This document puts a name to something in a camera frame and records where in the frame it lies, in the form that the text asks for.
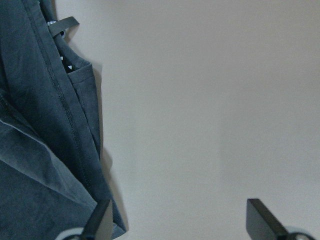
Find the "fabric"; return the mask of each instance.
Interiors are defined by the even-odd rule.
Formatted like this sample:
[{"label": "fabric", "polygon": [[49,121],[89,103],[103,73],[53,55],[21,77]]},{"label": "fabric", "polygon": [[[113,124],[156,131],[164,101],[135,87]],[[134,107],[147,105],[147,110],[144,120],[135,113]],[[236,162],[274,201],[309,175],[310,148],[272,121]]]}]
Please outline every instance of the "fabric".
[{"label": "fabric", "polygon": [[0,19],[0,239],[55,239],[102,199],[112,200],[112,238],[122,235],[99,159],[92,65],[51,36],[49,0],[2,0]]}]

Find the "gray fabric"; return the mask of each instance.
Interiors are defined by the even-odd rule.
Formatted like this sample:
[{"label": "gray fabric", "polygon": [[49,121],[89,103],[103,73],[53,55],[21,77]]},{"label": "gray fabric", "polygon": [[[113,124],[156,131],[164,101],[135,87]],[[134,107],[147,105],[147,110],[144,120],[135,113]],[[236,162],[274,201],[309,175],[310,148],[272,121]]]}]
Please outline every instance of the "gray fabric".
[{"label": "gray fabric", "polygon": [[56,21],[55,23],[49,25],[48,28],[51,35],[54,37],[60,32],[76,25],[79,25],[79,22],[73,16],[69,16],[59,21]]},{"label": "gray fabric", "polygon": [[0,174],[0,239],[54,239],[83,227],[102,199],[112,200],[112,238],[122,235],[100,164],[92,65],[51,36],[51,1],[2,0],[0,19],[0,172],[10,172]]}]

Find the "seam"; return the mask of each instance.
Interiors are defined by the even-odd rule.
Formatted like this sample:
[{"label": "seam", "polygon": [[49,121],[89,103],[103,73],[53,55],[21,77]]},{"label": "seam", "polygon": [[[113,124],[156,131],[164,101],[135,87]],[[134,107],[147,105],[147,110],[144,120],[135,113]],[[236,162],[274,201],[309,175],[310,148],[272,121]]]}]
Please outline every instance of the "seam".
[{"label": "seam", "polygon": [[69,126],[71,128],[71,133],[72,133],[72,137],[73,137],[73,140],[75,142],[75,145],[76,145],[76,154],[78,156],[78,159],[79,159],[79,163],[80,163],[80,174],[82,175],[83,177],[83,180],[84,180],[84,185],[88,188],[88,190],[91,192],[92,191],[92,184],[91,184],[91,181],[88,179],[87,177],[87,174],[84,170],[84,158],[82,156],[82,153],[83,150],[82,150],[82,146],[80,144],[80,136],[79,136],[79,133],[78,131],[76,130],[76,124],[75,124],[75,121],[73,119],[73,116],[72,116],[72,113],[70,111],[70,108],[66,102],[66,99],[65,99],[65,96],[62,92],[62,89],[58,83],[58,80],[57,80],[57,77],[55,76],[55,73],[52,69],[52,66],[51,66],[51,62],[50,62],[50,58],[48,56],[48,53],[47,51],[45,50],[44,48],[44,43],[42,42],[42,39],[40,38],[39,36],[39,33],[38,33],[38,30],[37,30],[37,27],[36,27],[36,24],[34,22],[34,19],[33,19],[33,16],[31,15],[30,13],[30,8],[29,6],[27,6],[27,3],[24,1],[24,0],[21,0],[23,6],[24,6],[24,9],[27,13],[27,16],[28,16],[28,19],[30,21],[30,26],[31,26],[31,29],[34,33],[34,36],[35,36],[35,39],[36,39],[36,42],[37,42],[37,45],[40,49],[40,52],[41,52],[41,55],[42,55],[42,58],[43,58],[43,61],[46,65],[46,69],[47,69],[47,72],[48,72],[48,75],[51,79],[51,82],[52,82],[52,85],[53,85],[53,88],[55,90],[55,92],[57,93],[58,95],[58,98],[60,100],[60,103],[62,105],[62,108],[65,112],[65,115],[68,119],[68,123],[69,123]]}]

